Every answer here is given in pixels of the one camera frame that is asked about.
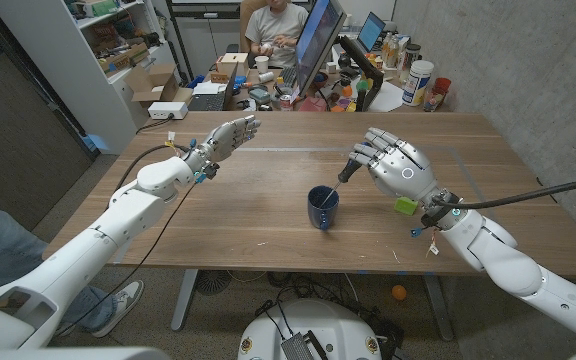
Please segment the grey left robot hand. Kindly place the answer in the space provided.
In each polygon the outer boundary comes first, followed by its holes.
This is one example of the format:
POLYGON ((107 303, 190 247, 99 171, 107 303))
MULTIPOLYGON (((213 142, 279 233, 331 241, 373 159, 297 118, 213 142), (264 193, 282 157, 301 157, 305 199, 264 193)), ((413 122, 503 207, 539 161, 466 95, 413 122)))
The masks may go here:
POLYGON ((219 163, 254 138, 260 126, 261 121, 254 115, 225 122, 213 129, 183 160, 194 172, 204 172, 211 178, 219 169, 219 163))

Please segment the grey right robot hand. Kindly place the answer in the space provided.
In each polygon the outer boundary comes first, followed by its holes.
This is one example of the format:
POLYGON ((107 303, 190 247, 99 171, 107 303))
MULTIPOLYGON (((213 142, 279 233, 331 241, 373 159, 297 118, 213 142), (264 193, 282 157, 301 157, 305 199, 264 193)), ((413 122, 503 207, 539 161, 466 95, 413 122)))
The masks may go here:
POLYGON ((427 205, 442 190, 427 156, 407 141, 379 128, 365 134, 349 159, 364 165, 376 187, 388 196, 405 196, 427 205))

